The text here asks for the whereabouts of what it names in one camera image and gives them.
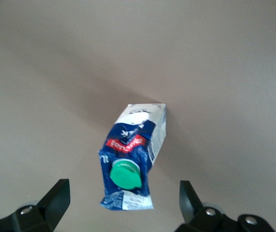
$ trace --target white label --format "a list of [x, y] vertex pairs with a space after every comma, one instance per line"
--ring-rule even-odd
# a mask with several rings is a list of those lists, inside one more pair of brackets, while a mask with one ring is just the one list
[[153, 209], [150, 195], [143, 197], [129, 191], [123, 190], [123, 192], [123, 210]]

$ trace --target plain background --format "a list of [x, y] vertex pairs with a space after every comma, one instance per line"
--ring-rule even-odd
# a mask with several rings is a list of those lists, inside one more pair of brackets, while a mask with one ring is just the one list
[[[155, 209], [111, 212], [97, 151], [144, 102], [168, 110]], [[180, 180], [276, 230], [276, 1], [0, 0], [0, 218], [60, 178], [58, 232], [172, 232]]]

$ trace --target silver screw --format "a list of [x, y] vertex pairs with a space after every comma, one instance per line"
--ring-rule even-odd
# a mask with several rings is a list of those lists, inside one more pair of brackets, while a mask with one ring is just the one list
[[29, 213], [31, 210], [32, 210], [32, 206], [26, 207], [26, 208], [22, 209], [21, 214], [22, 214], [22, 215], [23, 215], [23, 214], [27, 214], [27, 213]]
[[216, 212], [214, 209], [207, 209], [206, 214], [208, 214], [209, 216], [214, 216], [216, 214]]
[[257, 224], [257, 220], [253, 217], [250, 217], [250, 216], [247, 216], [245, 218], [245, 221], [248, 223], [248, 224], [251, 224], [251, 225], [256, 225]]

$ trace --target black metal bracket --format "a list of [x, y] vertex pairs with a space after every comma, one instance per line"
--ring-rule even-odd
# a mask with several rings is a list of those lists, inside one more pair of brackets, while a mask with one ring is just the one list
[[256, 215], [234, 221], [213, 207], [204, 207], [189, 181], [180, 182], [180, 209], [185, 221], [175, 232], [275, 232]]
[[37, 205], [23, 206], [0, 219], [0, 232], [52, 232], [69, 205], [69, 179], [61, 179]]

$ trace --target green bottle cap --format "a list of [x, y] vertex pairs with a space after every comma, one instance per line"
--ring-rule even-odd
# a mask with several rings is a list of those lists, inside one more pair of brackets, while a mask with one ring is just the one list
[[139, 166], [130, 159], [118, 159], [112, 163], [110, 177], [122, 189], [141, 188]]

